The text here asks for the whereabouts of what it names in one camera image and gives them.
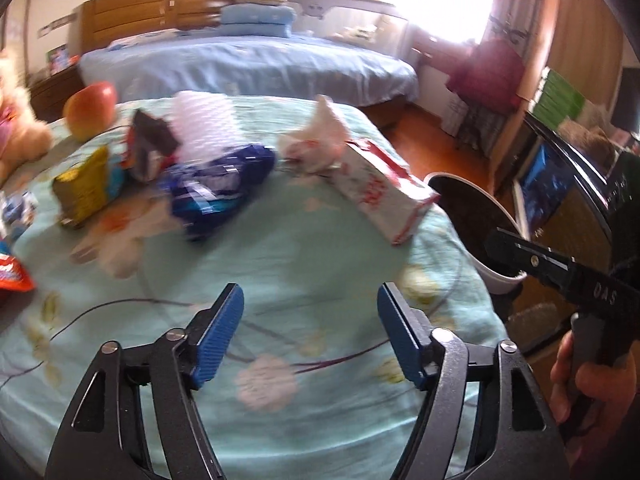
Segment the person's right hand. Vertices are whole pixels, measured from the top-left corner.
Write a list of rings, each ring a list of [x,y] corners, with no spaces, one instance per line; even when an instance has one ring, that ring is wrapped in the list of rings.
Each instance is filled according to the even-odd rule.
[[[567,393],[570,380],[588,398],[596,402],[593,422],[581,436],[565,445],[565,455],[574,471],[582,465],[600,458],[605,447],[613,441],[629,412],[637,393],[637,365],[634,354],[629,352],[626,364],[619,368],[585,362],[572,373],[574,337],[567,332],[561,340],[550,379],[552,393],[549,401],[552,414],[558,424],[567,420],[573,402]]]

